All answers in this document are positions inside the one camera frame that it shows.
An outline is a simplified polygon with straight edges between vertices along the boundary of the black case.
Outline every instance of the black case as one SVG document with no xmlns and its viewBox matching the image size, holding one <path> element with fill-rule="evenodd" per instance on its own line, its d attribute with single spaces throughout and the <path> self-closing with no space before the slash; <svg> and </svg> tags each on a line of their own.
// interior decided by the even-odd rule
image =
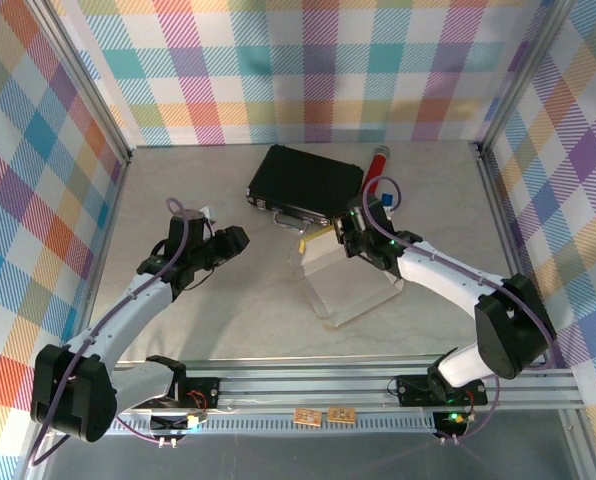
<svg viewBox="0 0 596 480">
<path fill-rule="evenodd" d="M 247 188 L 247 201 L 261 210 L 329 225 L 358 195 L 363 176 L 356 165 L 274 145 Z"/>
</svg>

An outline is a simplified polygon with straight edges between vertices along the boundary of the blue object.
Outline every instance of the blue object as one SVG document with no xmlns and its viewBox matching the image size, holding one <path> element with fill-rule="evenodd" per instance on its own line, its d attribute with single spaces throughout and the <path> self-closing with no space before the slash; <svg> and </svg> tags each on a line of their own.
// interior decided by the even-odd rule
<svg viewBox="0 0 596 480">
<path fill-rule="evenodd" d="M 394 204 L 394 196 L 390 193 L 383 193 L 380 200 L 384 207 L 391 207 Z"/>
</svg>

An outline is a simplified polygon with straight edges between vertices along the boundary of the colorful plaid wall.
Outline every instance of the colorful plaid wall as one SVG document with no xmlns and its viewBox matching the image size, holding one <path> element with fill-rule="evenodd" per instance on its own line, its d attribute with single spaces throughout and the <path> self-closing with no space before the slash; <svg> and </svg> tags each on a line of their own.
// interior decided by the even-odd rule
<svg viewBox="0 0 596 480">
<path fill-rule="evenodd" d="M 499 187 L 596 432 L 596 0 L 579 0 L 495 146 Z"/>
<path fill-rule="evenodd" d="M 158 146 L 473 140 L 542 3 L 55 0 L 121 127 Z"/>
<path fill-rule="evenodd" d="M 82 307 L 120 167 L 24 0 L 0 0 L 0 479 L 29 426 L 35 354 Z"/>
</svg>

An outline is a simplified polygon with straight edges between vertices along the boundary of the small circuit board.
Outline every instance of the small circuit board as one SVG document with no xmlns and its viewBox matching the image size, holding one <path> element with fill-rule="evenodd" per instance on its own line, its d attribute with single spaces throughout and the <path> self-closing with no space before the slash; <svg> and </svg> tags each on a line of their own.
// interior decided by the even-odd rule
<svg viewBox="0 0 596 480">
<path fill-rule="evenodd" d="M 322 412 L 297 408 L 294 410 L 294 423 L 298 425 L 309 425 L 312 427 L 322 426 Z"/>
<path fill-rule="evenodd" d="M 333 423 L 356 423 L 356 409 L 348 407 L 329 407 L 327 421 Z"/>
</svg>

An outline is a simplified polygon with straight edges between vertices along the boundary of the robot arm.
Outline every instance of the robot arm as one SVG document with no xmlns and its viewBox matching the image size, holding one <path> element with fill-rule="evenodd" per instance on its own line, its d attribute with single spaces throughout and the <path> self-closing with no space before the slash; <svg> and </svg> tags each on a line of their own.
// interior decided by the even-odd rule
<svg viewBox="0 0 596 480">
<path fill-rule="evenodd" d="M 373 195 L 369 195 L 368 207 L 369 214 L 384 230 L 407 244 L 415 244 L 416 248 L 406 248 L 373 228 L 361 196 L 350 202 L 349 210 L 334 222 L 338 241 L 344 245 L 347 256 L 358 256 L 398 278 L 419 283 L 474 319 L 477 342 L 448 352 L 428 370 L 429 387 L 440 403 L 460 395 L 460 388 L 474 380 L 494 374 L 513 379 L 547 350 L 542 333 L 519 306 L 487 286 L 499 285 L 520 298 L 555 339 L 551 321 L 531 280 L 523 275 L 505 279 L 451 259 L 418 235 L 394 231 L 382 203 Z M 479 280 L 466 277 L 450 267 L 450 263 L 468 270 Z"/>
<path fill-rule="evenodd" d="M 64 347 L 47 345 L 40 351 L 32 392 L 34 421 L 44 422 L 67 365 L 88 341 L 89 347 L 57 400 L 58 408 L 50 422 L 53 428 L 94 442 L 107 431 L 117 414 L 150 399 L 167 397 L 181 407 L 189 402 L 193 406 L 193 400 L 187 397 L 186 368 L 179 362 L 154 356 L 139 366 L 114 372 L 124 351 L 156 315 L 194 282 L 196 272 L 213 271 L 240 254 L 249 243 L 240 227 L 213 233 L 209 220 L 200 211 L 188 210 L 187 219 L 187 243 L 176 262 L 153 281 L 181 244 L 184 218 L 180 214 L 171 219 L 169 237 L 160 241 L 141 263 L 130 286 L 109 311 L 126 302 L 127 296 L 131 300 L 108 319 L 95 338 L 91 337 L 93 327 L 89 327 Z M 153 283 L 140 291 L 139 287 L 148 281 Z"/>
</svg>

